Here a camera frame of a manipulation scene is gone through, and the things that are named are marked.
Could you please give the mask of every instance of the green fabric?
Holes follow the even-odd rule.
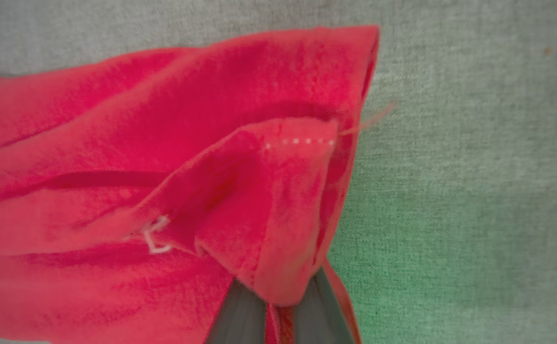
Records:
[[[399,100],[330,251],[364,342],[557,343],[557,1],[357,15],[383,25],[364,117]]]
[[[0,0],[0,72],[356,24],[399,101],[330,251],[364,343],[557,344],[557,0]]]

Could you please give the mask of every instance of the red fabric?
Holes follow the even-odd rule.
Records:
[[[378,42],[375,26],[268,32],[0,78],[0,337],[200,344],[234,277],[297,303],[337,227],[357,142],[339,133]],[[152,242],[172,249],[150,254],[161,215]]]

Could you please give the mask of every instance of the textile backdrop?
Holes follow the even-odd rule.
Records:
[[[367,344],[557,344],[557,0],[0,0],[0,75],[379,24],[330,261]]]

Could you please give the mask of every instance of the crumpled cloth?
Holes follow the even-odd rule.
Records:
[[[201,344],[234,278],[280,314],[326,266],[376,26],[0,78],[0,337]]]

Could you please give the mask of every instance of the white thread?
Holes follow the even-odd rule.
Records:
[[[166,245],[164,247],[155,246],[153,239],[151,238],[151,233],[155,231],[161,231],[164,227],[170,223],[170,219],[165,215],[161,215],[153,223],[147,223],[142,228],[142,234],[144,239],[147,240],[147,245],[149,246],[149,253],[156,255],[158,253],[165,253],[172,249],[172,246]]]
[[[318,143],[324,143],[325,142],[324,139],[317,139],[316,141]],[[313,142],[313,139],[308,138],[308,139],[303,140],[303,142],[305,142],[306,144],[311,144]],[[289,144],[289,143],[298,144],[298,143],[300,143],[300,139],[295,138],[292,141],[289,141],[287,139],[283,140],[283,144]],[[327,141],[327,144],[329,144],[330,146],[333,146],[334,144],[336,144],[336,142],[334,140],[329,140],[329,141]],[[272,146],[271,146],[271,144],[267,143],[267,144],[265,144],[265,148],[266,148],[266,150],[269,150],[270,148],[272,148]]]

